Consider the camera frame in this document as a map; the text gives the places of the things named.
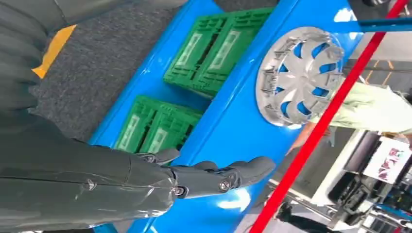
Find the white label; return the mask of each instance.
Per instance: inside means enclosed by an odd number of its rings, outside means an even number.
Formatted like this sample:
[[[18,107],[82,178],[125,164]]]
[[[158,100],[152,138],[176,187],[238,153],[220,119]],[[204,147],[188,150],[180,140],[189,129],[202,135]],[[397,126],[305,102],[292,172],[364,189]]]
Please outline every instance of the white label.
[[[363,173],[366,176],[393,184],[409,160],[412,151],[409,149],[409,145],[404,142],[386,137],[381,137],[380,141],[381,145]]]
[[[162,146],[168,134],[169,133],[167,131],[164,131],[162,128],[159,128],[156,132],[156,135],[154,136],[152,144],[149,147],[149,151],[147,152],[153,154],[158,153],[160,147]]]
[[[209,69],[220,69],[223,65],[223,61],[226,59],[236,40],[239,38],[240,32],[230,31],[227,35],[226,40],[224,40],[222,47],[220,48],[215,59],[213,59],[212,64]]]
[[[135,132],[136,126],[139,123],[140,118],[137,115],[132,115],[130,118],[129,124],[127,125],[126,131],[124,132],[123,137],[118,145],[118,149],[126,150],[129,146],[130,139],[132,139],[132,135]]]
[[[183,51],[182,55],[179,57],[179,60],[177,60],[176,62],[177,66],[186,65],[186,62],[188,62],[188,59],[191,53],[193,52],[194,47],[196,47],[196,44],[199,42],[200,38],[202,38],[202,34],[199,34],[199,33],[193,34],[192,38],[190,38],[190,41],[188,45],[186,46],[185,50]]]

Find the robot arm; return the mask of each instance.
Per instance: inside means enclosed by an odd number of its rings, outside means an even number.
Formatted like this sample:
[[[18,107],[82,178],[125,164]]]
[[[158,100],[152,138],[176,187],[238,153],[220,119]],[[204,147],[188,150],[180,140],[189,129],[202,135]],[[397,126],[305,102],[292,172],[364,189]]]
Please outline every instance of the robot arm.
[[[177,2],[166,0],[143,2]],[[0,232],[89,228],[159,216],[175,198],[225,193],[274,168],[268,158],[224,169],[212,163],[163,167],[121,151],[71,140],[29,114],[50,32],[126,0],[0,0]]]

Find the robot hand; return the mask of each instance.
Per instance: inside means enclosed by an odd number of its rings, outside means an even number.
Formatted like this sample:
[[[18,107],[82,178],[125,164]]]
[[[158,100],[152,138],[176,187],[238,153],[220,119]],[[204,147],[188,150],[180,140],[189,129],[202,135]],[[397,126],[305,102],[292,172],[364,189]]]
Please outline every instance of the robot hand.
[[[138,155],[149,163],[164,165],[180,154],[175,149],[168,149],[157,154]],[[258,157],[248,163],[235,162],[221,169],[210,161],[198,163],[193,167],[171,167],[178,185],[175,194],[180,199],[217,195],[231,189],[253,185],[268,176],[274,168],[275,164],[267,157]]]

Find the gray carpet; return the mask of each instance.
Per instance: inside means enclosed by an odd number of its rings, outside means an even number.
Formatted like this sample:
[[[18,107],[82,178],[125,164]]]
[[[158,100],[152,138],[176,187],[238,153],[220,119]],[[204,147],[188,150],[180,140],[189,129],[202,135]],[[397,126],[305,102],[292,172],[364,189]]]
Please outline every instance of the gray carpet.
[[[219,0],[227,11],[274,6],[276,0]],[[81,23],[33,89],[33,110],[69,137],[88,140],[177,9],[140,9],[128,4]]]

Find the screw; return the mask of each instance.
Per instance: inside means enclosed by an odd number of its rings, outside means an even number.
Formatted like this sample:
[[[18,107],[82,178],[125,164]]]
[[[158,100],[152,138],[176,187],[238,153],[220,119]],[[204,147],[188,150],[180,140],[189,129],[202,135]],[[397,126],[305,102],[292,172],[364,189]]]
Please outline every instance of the screw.
[[[230,189],[230,183],[229,181],[222,181],[219,184],[219,189],[223,192],[226,192]]]
[[[174,193],[175,193],[177,196],[182,195],[184,192],[185,192],[185,189],[182,188],[182,187],[176,187],[176,188],[174,188]]]

